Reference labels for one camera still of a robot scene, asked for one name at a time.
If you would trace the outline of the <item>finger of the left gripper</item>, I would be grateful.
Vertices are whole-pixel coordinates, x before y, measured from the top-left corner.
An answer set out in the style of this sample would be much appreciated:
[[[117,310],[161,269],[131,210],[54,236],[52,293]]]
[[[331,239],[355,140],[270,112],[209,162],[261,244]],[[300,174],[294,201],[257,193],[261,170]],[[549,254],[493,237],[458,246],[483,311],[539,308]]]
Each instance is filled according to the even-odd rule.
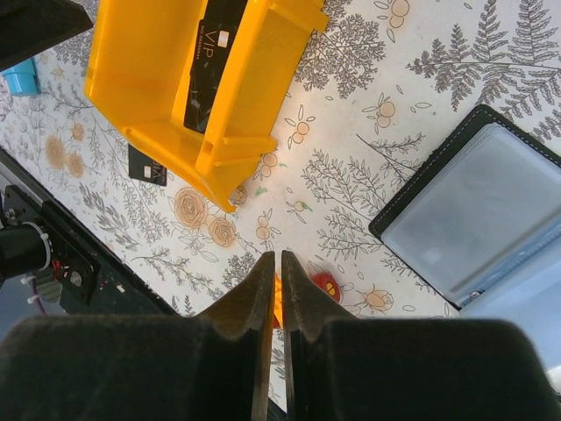
[[[1,69],[25,61],[93,27],[84,8],[72,1],[1,2]]]

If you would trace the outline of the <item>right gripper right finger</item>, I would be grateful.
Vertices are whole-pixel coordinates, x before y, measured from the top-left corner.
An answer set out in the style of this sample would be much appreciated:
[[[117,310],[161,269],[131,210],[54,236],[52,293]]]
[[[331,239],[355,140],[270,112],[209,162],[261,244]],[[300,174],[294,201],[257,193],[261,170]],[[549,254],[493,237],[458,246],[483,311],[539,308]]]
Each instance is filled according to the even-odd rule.
[[[552,420],[555,395],[515,325],[354,317],[281,256],[291,420]]]

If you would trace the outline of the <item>yellow plastic bin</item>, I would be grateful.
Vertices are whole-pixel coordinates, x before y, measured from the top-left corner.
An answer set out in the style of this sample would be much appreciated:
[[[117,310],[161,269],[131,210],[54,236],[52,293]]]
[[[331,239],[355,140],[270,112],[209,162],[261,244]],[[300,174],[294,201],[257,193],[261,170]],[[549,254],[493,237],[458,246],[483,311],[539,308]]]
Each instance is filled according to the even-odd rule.
[[[320,1],[102,1],[85,93],[135,148],[232,212],[327,24]]]

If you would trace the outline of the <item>black leather card holder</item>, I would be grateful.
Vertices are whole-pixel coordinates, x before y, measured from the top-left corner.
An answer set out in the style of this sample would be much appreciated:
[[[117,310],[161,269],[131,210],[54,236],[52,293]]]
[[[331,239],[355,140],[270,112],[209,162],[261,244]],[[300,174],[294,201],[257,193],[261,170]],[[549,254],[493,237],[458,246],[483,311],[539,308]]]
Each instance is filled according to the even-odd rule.
[[[475,107],[369,226],[465,318],[521,328],[560,362],[560,159]]]

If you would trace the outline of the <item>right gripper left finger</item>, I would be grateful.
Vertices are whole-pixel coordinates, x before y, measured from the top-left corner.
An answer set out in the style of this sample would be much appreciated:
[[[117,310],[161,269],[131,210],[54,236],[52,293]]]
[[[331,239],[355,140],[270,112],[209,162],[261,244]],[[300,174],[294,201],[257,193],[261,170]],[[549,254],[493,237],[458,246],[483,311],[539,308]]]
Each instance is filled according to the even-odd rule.
[[[264,420],[275,258],[198,315],[28,318],[1,344],[4,420]]]

